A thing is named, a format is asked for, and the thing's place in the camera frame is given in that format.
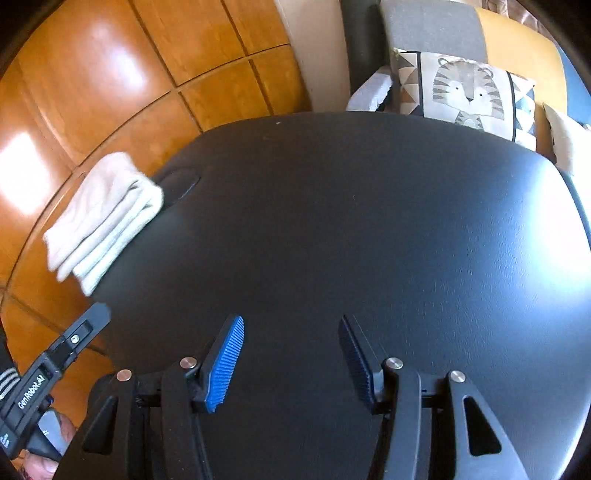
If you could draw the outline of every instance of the table top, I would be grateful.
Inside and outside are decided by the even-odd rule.
[[[548,160],[458,125],[347,112],[214,129],[156,179],[184,167],[200,181],[95,299],[113,309],[109,353],[137,372],[243,316],[226,402],[203,419],[217,478],[366,478],[379,418],[348,377],[343,314],[378,356],[465,372],[530,478],[560,476],[591,398],[591,253]]]

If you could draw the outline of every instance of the metal screw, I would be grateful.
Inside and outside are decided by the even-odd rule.
[[[403,365],[404,364],[402,363],[402,360],[396,358],[395,356],[391,356],[386,360],[386,367],[388,367],[390,370],[400,370]]]
[[[181,367],[189,370],[197,365],[197,360],[195,360],[192,356],[186,356],[181,360]]]
[[[117,372],[117,380],[120,382],[127,382],[131,378],[131,370],[119,370]]]
[[[459,370],[452,370],[449,372],[449,378],[456,383],[464,383],[466,381],[466,375]]]

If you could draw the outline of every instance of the folded towel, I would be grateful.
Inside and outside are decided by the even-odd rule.
[[[43,235],[49,270],[57,270],[58,281],[73,273],[82,292],[91,295],[163,200],[162,189],[135,168],[127,153],[101,158]]]

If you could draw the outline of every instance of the fingernail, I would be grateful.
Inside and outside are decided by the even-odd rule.
[[[55,463],[53,460],[49,460],[49,458],[44,458],[43,468],[47,470],[49,473],[56,473],[57,463]]]

